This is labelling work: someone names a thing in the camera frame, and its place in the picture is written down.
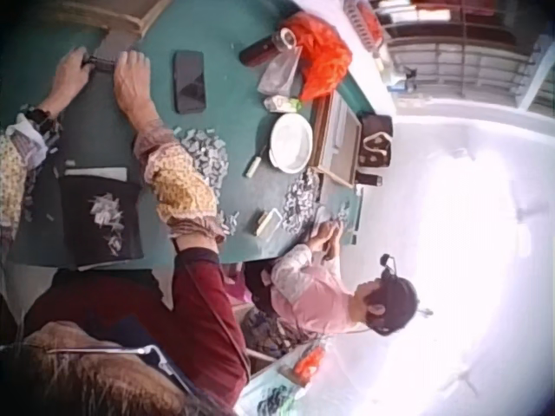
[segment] smartphone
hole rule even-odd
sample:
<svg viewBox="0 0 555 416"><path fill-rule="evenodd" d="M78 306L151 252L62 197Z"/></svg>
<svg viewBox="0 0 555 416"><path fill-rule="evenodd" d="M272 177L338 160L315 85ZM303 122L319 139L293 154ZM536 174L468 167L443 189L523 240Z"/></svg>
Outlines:
<svg viewBox="0 0 555 416"><path fill-rule="evenodd" d="M173 98L179 114L201 113L206 109L202 52L178 50L173 56Z"/></svg>

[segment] plastic bag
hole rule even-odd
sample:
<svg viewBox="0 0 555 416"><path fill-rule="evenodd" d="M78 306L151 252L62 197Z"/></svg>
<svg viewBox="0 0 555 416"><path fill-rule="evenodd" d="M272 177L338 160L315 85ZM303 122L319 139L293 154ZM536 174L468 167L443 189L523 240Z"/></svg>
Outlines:
<svg viewBox="0 0 555 416"><path fill-rule="evenodd" d="M258 91L266 95L289 97L297 72L298 60L301 56L301 49L297 47L287 50L272 59L260 79Z"/></svg>
<svg viewBox="0 0 555 416"><path fill-rule="evenodd" d="M312 100L330 94L349 70L352 54L324 20L304 11L287 19L284 26L291 29L301 54L308 65L303 68L304 87L301 100Z"/></svg>

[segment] person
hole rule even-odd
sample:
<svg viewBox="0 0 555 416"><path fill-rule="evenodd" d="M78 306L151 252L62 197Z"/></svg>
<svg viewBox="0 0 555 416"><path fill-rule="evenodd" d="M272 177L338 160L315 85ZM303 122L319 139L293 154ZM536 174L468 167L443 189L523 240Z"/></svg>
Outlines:
<svg viewBox="0 0 555 416"><path fill-rule="evenodd" d="M0 138L3 250L25 180L48 154L57 115L87 84L85 48L69 53L48 98ZM19 328L0 305L3 414L220 415L248 381L245 342L223 288L216 198L150 97L150 61L121 54L114 92L137 133L134 154L177 250L173 310L150 270L59 270Z"/></svg>
<svg viewBox="0 0 555 416"><path fill-rule="evenodd" d="M314 237L283 257L245 264L245 284L257 307L241 327L247 347L276 356L279 336L269 328L276 324L263 325L261 313L270 321L279 318L295 334L294 343L307 336L310 339L310 334L347 333L359 323L380 335L390 335L413 318L418 305L415 288L386 264L382 278L359 284L354 293L345 289L339 263L342 234L343 223L327 221ZM315 255L323 252L319 263Z"/></svg>

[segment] pink shirt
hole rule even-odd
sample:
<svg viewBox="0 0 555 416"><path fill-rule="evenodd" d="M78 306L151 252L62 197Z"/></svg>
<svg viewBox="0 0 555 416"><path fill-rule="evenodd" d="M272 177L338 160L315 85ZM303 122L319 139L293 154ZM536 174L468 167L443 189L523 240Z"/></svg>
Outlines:
<svg viewBox="0 0 555 416"><path fill-rule="evenodd" d="M350 293L343 287L339 258L312 263L312 252L299 244L272 269L271 304L292 325L324 334L343 333L355 323L349 318Z"/></svg>

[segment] table surface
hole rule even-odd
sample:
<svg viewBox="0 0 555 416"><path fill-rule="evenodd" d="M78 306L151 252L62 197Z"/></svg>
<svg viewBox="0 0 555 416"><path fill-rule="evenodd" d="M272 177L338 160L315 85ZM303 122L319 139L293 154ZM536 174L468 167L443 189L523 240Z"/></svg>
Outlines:
<svg viewBox="0 0 555 416"><path fill-rule="evenodd" d="M266 112L262 105L264 97L257 91L264 68L246 68L238 60L242 48L268 36L284 14L290 13L288 2L270 0L175 1L137 44L137 49L151 59L152 96L166 124L184 131L215 128L226 142L230 166L220 204L226 213L238 211L239 216L237 233L221 249L223 263L279 256L298 238L280 229L265 243L252 234L263 211L281 209L287 188L297 175L273 168L266 156L252 179L244 177L250 161L269 139L278 115ZM7 41L0 63L2 126L13 121L23 103L35 104L44 98L56 64L68 50L80 45L94 50L103 36L99 29L34 20L16 29ZM179 49L204 53L207 107L202 114L180 115L173 110L172 59ZM74 160L76 167L125 166L129 179L140 181L139 168L131 153L133 132L117 108L112 90L110 75L95 74L65 111L60 151L48 157L37 180L33 220L22 221L10 254L13 261L49 267L68 267L72 263L63 243L55 166L58 172L63 172L68 159ZM369 109L349 77L338 90L355 111ZM310 105L302 114L310 118ZM331 211L337 211L347 200L351 207L358 207L353 190L332 184L323 202ZM140 195L138 209L145 256L121 267L173 265L173 247L166 226L155 213L155 200L147 187ZM351 224L356 212L357 209L351 209Z"/></svg>

